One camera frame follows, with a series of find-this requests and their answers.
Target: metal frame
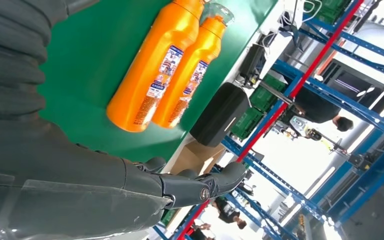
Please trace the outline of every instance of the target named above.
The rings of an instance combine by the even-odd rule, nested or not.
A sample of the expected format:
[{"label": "metal frame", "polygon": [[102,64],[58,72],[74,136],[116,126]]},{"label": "metal frame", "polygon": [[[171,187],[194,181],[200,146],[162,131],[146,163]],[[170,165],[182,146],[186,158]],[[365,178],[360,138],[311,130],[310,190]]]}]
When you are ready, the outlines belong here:
[{"label": "metal frame", "polygon": [[[241,197],[246,199],[251,207],[260,215],[260,217],[266,221],[267,226],[263,226],[263,228],[266,231],[267,234],[269,234],[272,238],[275,240],[281,240],[282,238],[280,235],[285,234],[289,236],[292,240],[298,240],[297,237],[290,231],[284,229],[278,221],[276,221],[269,213],[264,211],[260,206],[258,206],[249,196],[247,196],[246,193],[242,192],[239,189],[235,190]],[[246,210],[245,207],[243,207],[232,195],[227,194],[225,195],[226,199],[229,200],[236,208],[238,208],[241,212],[243,212],[249,219],[251,219],[257,226],[260,228],[262,227],[261,221],[258,220],[255,216],[253,216],[249,211]],[[276,232],[276,230],[270,225],[272,223],[277,227],[279,230],[279,234]]]},{"label": "metal frame", "polygon": [[166,235],[164,234],[164,232],[162,232],[158,226],[153,226],[152,227],[154,229],[154,231],[162,238],[162,240],[169,240]]},{"label": "metal frame", "polygon": [[[305,32],[302,30],[300,31],[301,33],[304,33],[309,37],[312,37],[318,40],[321,43],[326,43],[326,46],[321,51],[320,55],[317,56],[313,64],[309,66],[309,69],[306,73],[299,72],[297,69],[294,69],[292,67],[289,68],[290,66],[283,65],[283,63],[279,61],[276,62],[274,68],[277,67],[278,69],[276,70],[278,72],[281,72],[282,74],[289,74],[292,76],[292,79],[294,79],[293,83],[286,89],[284,93],[286,97],[293,98],[294,96],[296,96],[298,91],[305,84],[305,81],[308,80],[309,83],[305,84],[306,88],[314,91],[315,93],[321,95],[322,97],[333,102],[334,104],[339,105],[340,107],[344,107],[347,110],[351,110],[360,118],[370,122],[375,127],[377,127],[378,129],[384,132],[383,117],[380,117],[377,113],[368,111],[365,107],[356,103],[355,101],[352,101],[351,99],[347,98],[343,94],[340,94],[337,91],[333,91],[332,89],[326,87],[325,85],[319,83],[318,81],[312,78],[309,78],[330,47],[332,47],[333,49],[345,55],[350,56],[351,58],[356,59],[359,62],[369,65],[370,67],[380,70],[381,72],[384,72],[384,65],[368,61],[367,59],[359,57],[353,54],[352,52],[349,52],[334,44],[334,41],[336,40],[336,38],[341,36],[356,44],[361,44],[363,47],[368,48],[384,56],[384,49],[376,47],[373,44],[365,42],[361,39],[356,38],[355,36],[352,36],[342,31],[346,23],[351,19],[351,17],[357,11],[359,6],[362,4],[362,2],[363,2],[362,0],[354,0],[350,4],[348,9],[345,11],[343,17],[341,17],[340,20],[337,22],[337,24],[334,26],[327,26],[315,18],[313,18],[311,21],[308,22],[310,24],[318,25],[330,32],[333,32],[333,35],[331,38],[317,36],[315,34],[312,34],[311,32]],[[248,150],[252,147],[252,145],[258,140],[260,136],[262,136],[269,129],[271,124],[280,116],[280,114],[283,112],[283,110],[285,110],[285,108],[286,108],[286,104],[283,103],[281,100],[278,100],[277,103],[274,105],[274,107],[270,110],[270,112],[265,116],[263,121],[259,124],[254,134],[250,137],[248,142],[243,147],[238,145],[235,141],[233,141],[229,137],[226,137],[222,143],[232,153],[239,156],[238,158],[239,161],[243,160],[245,163],[251,165],[251,167],[256,169],[257,172],[259,172],[264,177],[266,177],[277,188],[279,188],[286,194],[292,194],[295,201],[301,203],[301,205],[306,210],[308,210],[312,215],[314,215],[317,219],[321,219],[323,221],[322,216],[324,215],[324,213],[323,211],[321,211],[321,209],[319,209],[317,204],[315,204],[320,202],[322,200],[321,198],[314,197],[312,200],[314,200],[315,203],[309,199],[306,199],[303,194],[296,191],[296,189],[294,189],[290,184],[288,184],[282,178],[276,175],[267,166],[265,166],[262,163],[255,163],[254,162],[255,158],[253,158],[253,156],[248,153]],[[336,172],[346,173],[347,171],[349,171],[349,169],[351,169],[351,165],[349,163],[348,164],[345,163],[344,166],[338,169]],[[333,214],[333,216],[336,217],[335,220],[337,221],[335,223],[335,226],[338,227],[340,224],[346,221],[350,216],[352,216],[364,204],[364,202],[367,199],[369,199],[376,192],[377,189],[379,189],[379,187],[383,183],[384,183],[384,155],[381,156],[377,164],[374,164],[370,170],[365,172],[362,175],[362,177],[349,189],[349,191],[347,191],[347,193],[344,195],[345,198],[343,198],[344,201],[338,202],[333,205],[333,210],[329,211],[329,213]],[[332,182],[328,181],[324,186],[331,188],[333,185],[332,185]],[[346,205],[347,208],[345,211],[342,210],[341,212],[339,212],[339,210],[341,209],[340,207],[341,205]],[[287,232],[287,230],[283,227],[279,227],[278,229],[282,233]],[[266,227],[264,230],[270,236],[272,236],[272,238],[276,240],[281,239],[281,237],[277,235],[277,233],[271,231],[271,229],[269,229],[268,227]]]},{"label": "metal frame", "polygon": [[[297,76],[299,77],[303,75],[300,70],[280,60],[276,61],[276,63],[273,65],[273,69],[290,78],[296,78]],[[381,117],[378,113],[372,110],[368,110],[367,107],[350,99],[344,94],[334,89],[331,89],[327,85],[320,83],[312,77],[308,78],[308,83],[305,84],[304,87],[318,94],[329,102],[337,105],[338,107],[341,107],[349,111],[350,113],[355,114],[363,121],[374,125],[375,127],[384,132],[384,117]]]}]

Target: orange bottle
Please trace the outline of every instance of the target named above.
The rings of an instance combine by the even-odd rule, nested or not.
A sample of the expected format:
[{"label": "orange bottle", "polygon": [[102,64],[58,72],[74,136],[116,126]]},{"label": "orange bottle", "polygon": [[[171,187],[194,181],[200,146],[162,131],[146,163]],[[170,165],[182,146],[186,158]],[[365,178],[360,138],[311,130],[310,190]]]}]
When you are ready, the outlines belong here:
[{"label": "orange bottle", "polygon": [[144,131],[199,32],[203,0],[173,0],[158,14],[106,114],[128,132]]},{"label": "orange bottle", "polygon": [[219,15],[208,17],[199,28],[196,42],[190,46],[159,104],[152,122],[163,128],[174,128],[189,106],[208,65],[219,56],[226,25]]}]

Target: blue metal shelf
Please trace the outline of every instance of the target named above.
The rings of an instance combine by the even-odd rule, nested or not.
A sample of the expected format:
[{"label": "blue metal shelf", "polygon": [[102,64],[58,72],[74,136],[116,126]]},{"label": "blue metal shelf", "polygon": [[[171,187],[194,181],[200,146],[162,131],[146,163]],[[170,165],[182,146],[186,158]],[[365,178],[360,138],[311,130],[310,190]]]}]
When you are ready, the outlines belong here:
[{"label": "blue metal shelf", "polygon": [[[348,13],[348,12],[352,9],[352,7],[355,6],[355,4],[357,4],[357,1],[353,1],[353,2],[350,4],[350,6],[349,6],[349,7],[347,8],[347,10],[345,11],[343,17],[341,17],[341,18],[338,20],[338,23],[340,23],[341,21],[343,21],[343,18],[344,18],[344,16],[346,16],[346,13]],[[319,33],[319,30],[316,29],[316,28],[314,28],[313,25],[319,26],[319,27],[321,27],[321,28],[323,28],[323,29],[325,29],[325,30],[331,32],[331,33],[333,33],[333,32],[337,29],[337,25],[331,26],[331,25],[329,25],[329,24],[326,24],[326,23],[324,23],[324,22],[318,20],[316,17],[310,19],[309,21],[306,21],[305,24],[307,24],[307,25],[308,25],[311,29],[313,29],[316,33],[317,33],[317,32]],[[342,31],[342,33],[341,33],[340,36],[341,36],[342,38],[346,39],[346,40],[349,40],[349,41],[351,41],[351,42],[353,42],[353,43],[355,43],[355,44],[361,46],[361,47],[364,47],[364,48],[366,48],[366,49],[372,50],[373,52],[378,53],[378,54],[384,56],[384,49],[381,48],[381,47],[378,47],[378,46],[376,46],[376,45],[374,45],[374,44],[371,44],[370,42],[364,41],[364,40],[362,40],[362,39],[360,39],[360,38],[358,38],[358,37],[356,37],[356,36],[354,36],[354,35],[352,35],[352,34],[349,34],[349,33],[345,32],[345,31]]]},{"label": "blue metal shelf", "polygon": [[257,211],[257,213],[265,219],[267,226],[262,226],[261,221],[258,220],[255,216],[253,216],[245,207],[243,207],[232,195],[226,194],[225,197],[229,202],[231,202],[236,208],[238,208],[242,213],[244,213],[251,221],[253,221],[257,226],[260,228],[263,227],[273,239],[275,240],[281,240],[282,238],[280,235],[273,229],[273,227],[270,225],[269,222],[272,222],[275,226],[277,226],[280,234],[286,234],[288,235],[292,240],[298,240],[295,235],[284,229],[270,214],[268,214],[266,211],[264,211],[260,206],[258,206],[252,199],[250,199],[245,193],[243,193],[241,190],[236,189],[235,190],[239,195],[241,195],[243,198],[245,198],[251,207]]},{"label": "blue metal shelf", "polygon": [[[301,76],[299,77],[292,77],[293,81],[291,84],[289,84],[289,86],[286,88],[285,92],[284,92],[284,95],[285,96],[288,96],[292,93],[292,91],[295,89],[295,87],[297,86],[297,84],[300,82],[300,78]],[[257,134],[258,132],[263,129],[263,127],[268,123],[268,121],[270,120],[271,116],[273,116],[275,114],[275,112],[281,107],[281,105],[283,104],[283,101],[282,100],[278,100],[274,106],[271,108],[271,110],[267,113],[267,115],[263,118],[262,122],[259,123],[259,125],[257,126],[256,130],[254,131],[254,133],[249,137],[248,141],[246,141],[245,145],[241,148],[239,147],[239,152],[241,153],[250,143],[251,143],[251,140],[256,138],[257,137]]]},{"label": "blue metal shelf", "polygon": [[164,232],[162,232],[157,226],[152,227],[154,231],[162,238],[162,240],[169,240]]},{"label": "blue metal shelf", "polygon": [[184,223],[178,227],[177,232],[174,233],[172,239],[177,240],[179,238],[180,233],[185,229],[188,222],[193,218],[193,216],[198,212],[198,209],[200,208],[200,205],[196,205],[193,207],[192,211],[190,212],[189,216],[185,219]]},{"label": "blue metal shelf", "polygon": [[[308,37],[310,37],[310,38],[312,38],[312,39],[314,39],[316,41],[318,41],[319,43],[322,43],[322,44],[326,44],[327,43],[326,39],[323,39],[322,37],[320,37],[320,36],[318,36],[316,34],[313,34],[313,33],[309,32],[309,31],[306,31],[304,29],[299,29],[299,32],[304,34],[304,35],[307,35]],[[374,68],[374,69],[384,73],[384,65],[383,64],[379,64],[379,63],[375,63],[375,62],[369,61],[366,58],[361,57],[361,56],[359,56],[357,54],[354,54],[353,52],[348,51],[348,50],[346,50],[346,49],[344,49],[344,48],[342,48],[342,47],[340,47],[340,46],[338,46],[336,44],[333,44],[332,48],[334,50],[340,52],[341,54],[344,54],[344,55],[346,55],[346,56],[348,56],[348,57],[350,57],[350,58],[352,58],[352,59],[354,59],[354,60],[356,60],[356,61],[358,61],[360,63],[363,63],[363,64],[365,64],[365,65],[367,65],[367,66],[369,66],[371,68]]]},{"label": "blue metal shelf", "polygon": [[[297,76],[303,75],[300,70],[281,60],[276,61],[276,63],[273,65],[273,69],[290,78],[297,78]],[[384,132],[384,117],[381,117],[378,113],[368,110],[367,107],[350,99],[344,94],[329,88],[325,84],[322,84],[312,77],[308,78],[308,82],[304,85],[304,87],[332,102],[338,107],[355,114],[363,121],[374,125]]]},{"label": "blue metal shelf", "polygon": [[261,228],[261,221],[253,216],[244,206],[242,206],[232,195],[226,194],[224,197],[229,200],[237,209],[239,209],[242,213],[244,213],[251,221]]},{"label": "blue metal shelf", "polygon": [[348,220],[384,184],[384,154],[328,211],[337,226]]},{"label": "blue metal shelf", "polygon": [[[221,142],[229,151],[231,151],[235,155],[239,155],[240,146],[235,141],[233,141],[230,137],[226,136],[224,140]],[[316,219],[321,222],[324,222],[322,216],[325,215],[323,211],[312,201],[307,199],[302,193],[292,187],[289,183],[287,183],[283,178],[274,173],[269,167],[259,162],[254,156],[248,154],[244,159],[244,163],[250,165],[253,169],[255,169],[258,173],[260,173],[263,177],[269,180],[273,185],[275,185],[279,190],[284,192],[285,194],[291,194],[293,199],[302,204],[302,206],[309,211]]]},{"label": "blue metal shelf", "polygon": [[287,229],[284,229],[282,225],[278,223],[276,219],[274,219],[268,212],[264,211],[258,204],[256,204],[245,192],[241,191],[240,189],[237,189],[236,192],[241,195],[244,199],[246,199],[251,207],[257,211],[257,213],[265,219],[267,223],[267,228],[270,230],[270,232],[275,233],[276,231],[273,229],[273,227],[270,225],[270,223],[274,224],[279,230],[281,234],[286,234],[288,237],[290,237],[293,240],[297,240],[297,237]]}]

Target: green storage bin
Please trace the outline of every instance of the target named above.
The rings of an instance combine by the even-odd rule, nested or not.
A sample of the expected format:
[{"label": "green storage bin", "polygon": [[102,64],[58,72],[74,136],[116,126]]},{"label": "green storage bin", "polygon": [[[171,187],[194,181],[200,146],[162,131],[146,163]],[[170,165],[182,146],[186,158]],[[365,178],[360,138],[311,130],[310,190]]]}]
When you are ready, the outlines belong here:
[{"label": "green storage bin", "polygon": [[[267,74],[263,81],[275,90],[282,92],[285,89],[285,83],[279,81],[272,75]],[[258,86],[252,93],[249,101],[254,108],[263,113],[267,113],[278,98],[267,91],[264,87]]]},{"label": "green storage bin", "polygon": [[[312,16],[319,8],[319,3],[317,1],[312,2],[315,3],[315,8],[313,11],[308,13],[309,16]],[[323,5],[321,6],[321,9],[317,13],[316,17],[324,23],[333,25],[338,20],[338,18],[342,16],[351,0],[323,0],[322,2]],[[309,11],[312,6],[313,5],[311,3],[305,3],[304,9]]]},{"label": "green storage bin", "polygon": [[230,131],[236,137],[244,140],[252,133],[262,118],[263,113],[257,108],[251,107],[246,110]]},{"label": "green storage bin", "polygon": [[162,224],[165,226],[169,225],[170,221],[176,214],[176,209],[168,210],[167,214],[161,219]]}]

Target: metal rack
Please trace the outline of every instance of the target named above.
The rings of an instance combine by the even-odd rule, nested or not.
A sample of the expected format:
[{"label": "metal rack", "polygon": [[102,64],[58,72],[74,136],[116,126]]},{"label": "metal rack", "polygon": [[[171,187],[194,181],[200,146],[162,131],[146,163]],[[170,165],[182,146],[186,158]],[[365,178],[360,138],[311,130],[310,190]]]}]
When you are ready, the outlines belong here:
[{"label": "metal rack", "polygon": [[[312,30],[316,32],[313,34],[309,31],[305,31],[300,29],[299,32],[311,37],[323,44],[325,44],[323,50],[317,56],[316,60],[313,62],[307,72],[303,73],[298,69],[286,64],[282,61],[277,61],[273,69],[276,72],[279,72],[289,78],[293,79],[292,84],[284,92],[284,95],[293,99],[299,90],[302,87],[305,87],[314,93],[322,96],[326,100],[334,103],[335,105],[348,110],[349,112],[355,114],[357,117],[362,120],[372,124],[378,130],[376,132],[377,135],[379,133],[384,133],[384,117],[381,117],[379,114],[368,110],[366,107],[361,104],[353,101],[352,99],[346,97],[345,95],[330,89],[326,85],[318,82],[317,80],[311,78],[313,71],[321,62],[323,56],[327,53],[329,48],[333,48],[334,50],[343,53],[361,63],[364,63],[376,70],[379,70],[384,73],[384,65],[369,61],[363,57],[360,57],[346,49],[341,48],[340,46],[334,44],[335,40],[338,37],[342,37],[348,41],[358,44],[359,46],[370,49],[378,54],[384,56],[384,49],[379,48],[369,42],[361,40],[347,32],[344,32],[346,24],[350,21],[351,17],[355,14],[355,12],[359,9],[360,5],[363,3],[362,0],[353,0],[351,4],[348,6],[344,15],[339,19],[337,24],[334,26],[329,26],[316,18],[306,22],[310,26]],[[322,27],[323,29],[330,31],[332,36],[329,38],[328,36],[322,34],[314,25]],[[242,147],[237,144],[234,140],[229,138],[228,136],[223,140],[222,144],[229,149],[232,153],[237,155],[238,162],[244,162],[254,168],[258,173],[267,178],[270,182],[272,182],[277,188],[279,188],[285,194],[290,194],[293,196],[294,200],[301,204],[303,208],[305,208],[309,213],[311,213],[316,219],[323,222],[326,219],[327,214],[332,216],[335,220],[335,227],[339,227],[342,223],[349,219],[364,203],[367,201],[379,188],[384,184],[384,154],[371,166],[369,170],[361,174],[360,178],[351,186],[351,188],[346,191],[346,193],[335,203],[333,203],[332,207],[325,213],[322,209],[319,208],[318,203],[320,202],[320,196],[314,197],[312,199],[307,199],[302,193],[293,188],[290,184],[284,181],[280,176],[275,174],[272,170],[270,170],[263,163],[258,162],[251,154],[249,154],[249,150],[255,144],[255,142],[264,135],[267,130],[271,127],[271,125],[277,120],[277,118],[282,114],[282,112],[286,109],[287,104],[282,100],[278,100],[277,103],[273,106],[270,112],[266,115],[263,121],[256,128],[253,135],[249,138],[249,140]],[[341,175],[344,172],[351,169],[351,164],[345,163],[344,167],[341,167],[334,173],[335,175]],[[323,187],[332,187],[332,181],[328,180]],[[239,194],[246,199],[246,194],[239,192]],[[253,222],[256,222],[257,225],[261,226],[261,223],[249,212],[246,211],[244,207],[242,207],[233,197],[230,195],[227,196],[227,199],[230,200],[237,208],[239,208],[242,212],[244,212]],[[272,222],[279,231],[280,234],[290,235],[291,232],[282,227],[276,220],[272,219],[269,214],[264,212],[262,209],[259,209],[258,206],[255,208],[263,219],[266,219]],[[281,239],[280,235],[275,231],[270,224],[264,226],[264,230],[267,234],[269,234],[273,239],[279,240]]]}]

